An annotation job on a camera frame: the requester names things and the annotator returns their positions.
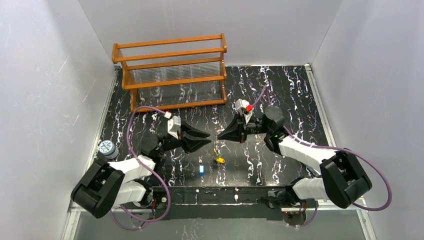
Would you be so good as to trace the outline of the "silver keyring holder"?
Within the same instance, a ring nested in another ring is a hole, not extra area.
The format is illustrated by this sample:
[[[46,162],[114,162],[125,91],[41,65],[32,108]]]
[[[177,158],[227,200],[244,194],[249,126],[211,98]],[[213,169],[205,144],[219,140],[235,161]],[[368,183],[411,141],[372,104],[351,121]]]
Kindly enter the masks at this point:
[[[213,157],[213,160],[218,164],[225,163],[225,160],[222,158],[221,154],[218,152],[216,148],[212,149],[212,157]]]

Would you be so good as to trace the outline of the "yellow key tag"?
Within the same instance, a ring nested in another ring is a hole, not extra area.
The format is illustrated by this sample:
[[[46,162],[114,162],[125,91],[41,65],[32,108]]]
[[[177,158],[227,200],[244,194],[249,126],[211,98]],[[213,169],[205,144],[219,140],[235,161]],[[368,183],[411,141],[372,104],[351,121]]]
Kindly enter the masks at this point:
[[[216,158],[215,159],[215,161],[218,163],[218,164],[225,164],[225,160],[223,159],[223,158],[221,158],[221,157],[218,157],[218,158]]]

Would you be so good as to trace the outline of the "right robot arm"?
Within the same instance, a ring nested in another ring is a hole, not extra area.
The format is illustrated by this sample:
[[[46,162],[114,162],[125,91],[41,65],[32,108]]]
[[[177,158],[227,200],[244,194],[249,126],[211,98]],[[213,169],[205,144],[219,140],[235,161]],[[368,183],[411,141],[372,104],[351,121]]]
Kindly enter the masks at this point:
[[[347,151],[319,148],[290,136],[278,106],[268,106],[261,118],[249,116],[247,109],[234,115],[218,140],[243,143],[248,135],[264,134],[273,153],[295,159],[318,173],[316,178],[300,178],[286,187],[291,200],[330,200],[346,209],[372,189],[372,182],[358,158]]]

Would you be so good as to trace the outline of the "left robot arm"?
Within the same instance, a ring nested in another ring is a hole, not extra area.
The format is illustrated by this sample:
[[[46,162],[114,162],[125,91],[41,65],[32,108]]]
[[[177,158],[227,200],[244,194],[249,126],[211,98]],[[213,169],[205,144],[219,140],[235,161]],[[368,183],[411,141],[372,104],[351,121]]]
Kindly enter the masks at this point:
[[[151,176],[156,165],[164,161],[164,153],[177,148],[193,153],[211,142],[209,133],[184,122],[168,125],[166,135],[143,135],[137,157],[112,162],[96,159],[72,190],[70,199],[97,219],[127,203],[151,207],[153,187],[143,178]]]

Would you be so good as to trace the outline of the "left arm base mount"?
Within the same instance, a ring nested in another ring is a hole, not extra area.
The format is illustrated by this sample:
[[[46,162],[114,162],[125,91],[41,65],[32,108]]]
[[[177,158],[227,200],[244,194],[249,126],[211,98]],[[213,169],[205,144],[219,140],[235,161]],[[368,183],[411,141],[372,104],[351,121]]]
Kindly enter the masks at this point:
[[[165,210],[168,207],[168,197],[163,188],[146,190],[139,201],[130,201],[123,204],[127,209]]]

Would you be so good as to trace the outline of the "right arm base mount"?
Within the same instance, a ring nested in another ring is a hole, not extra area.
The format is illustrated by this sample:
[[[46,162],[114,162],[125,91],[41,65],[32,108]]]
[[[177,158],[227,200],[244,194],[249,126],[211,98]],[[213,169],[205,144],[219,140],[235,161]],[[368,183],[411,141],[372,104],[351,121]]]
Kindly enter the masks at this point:
[[[300,199],[295,196],[295,193],[285,188],[267,191],[265,196],[261,196],[258,203],[265,204],[270,209],[285,209],[283,210],[283,218],[285,220],[299,220],[306,222],[308,219],[308,208],[315,208],[313,199]]]

